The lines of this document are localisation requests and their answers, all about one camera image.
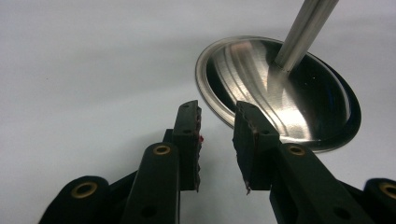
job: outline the metal plate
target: metal plate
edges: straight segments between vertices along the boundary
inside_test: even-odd
[[[280,41],[257,36],[210,45],[195,71],[206,102],[231,127],[237,101],[258,106],[283,143],[315,151],[346,144],[361,124],[355,94],[330,66],[309,53],[285,74],[273,64],[281,46]]]

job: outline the white table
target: white table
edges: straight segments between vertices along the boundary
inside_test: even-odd
[[[299,1],[0,2],[0,222],[37,223],[83,175],[135,171],[179,105],[203,109],[200,192],[182,192],[181,223],[275,223],[268,192],[246,195],[233,130],[194,80],[199,54],[224,37],[284,40]],[[361,129],[318,157],[361,189],[396,179],[396,2],[340,1],[309,50],[356,93]]]

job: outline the metal rod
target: metal rod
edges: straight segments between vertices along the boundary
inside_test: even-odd
[[[305,0],[275,63],[290,72],[308,52],[338,0]]]

